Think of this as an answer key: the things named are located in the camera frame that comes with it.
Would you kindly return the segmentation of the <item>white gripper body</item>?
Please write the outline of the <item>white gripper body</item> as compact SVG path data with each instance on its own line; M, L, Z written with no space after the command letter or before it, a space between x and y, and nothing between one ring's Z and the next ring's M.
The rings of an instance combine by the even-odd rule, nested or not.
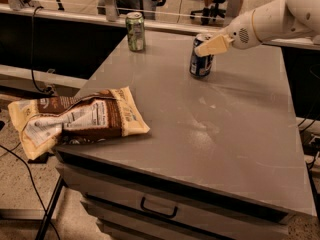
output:
M231 39L231 44L237 49L249 49L261 44L254 29L254 10L245 12L234 18L224 32Z

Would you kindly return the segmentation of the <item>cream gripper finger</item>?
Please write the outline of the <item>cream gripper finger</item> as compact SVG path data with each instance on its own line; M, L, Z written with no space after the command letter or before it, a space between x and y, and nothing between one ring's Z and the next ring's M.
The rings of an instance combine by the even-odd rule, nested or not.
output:
M194 51L197 56L218 55L228 51L233 39L225 34L219 34L197 46Z

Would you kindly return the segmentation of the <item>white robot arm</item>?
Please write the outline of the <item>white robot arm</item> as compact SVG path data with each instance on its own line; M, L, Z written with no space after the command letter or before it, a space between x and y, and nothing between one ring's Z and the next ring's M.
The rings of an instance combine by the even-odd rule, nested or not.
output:
M197 46L197 56L225 53L230 46L249 49L274 39L320 33L320 0L274 0L247 11Z

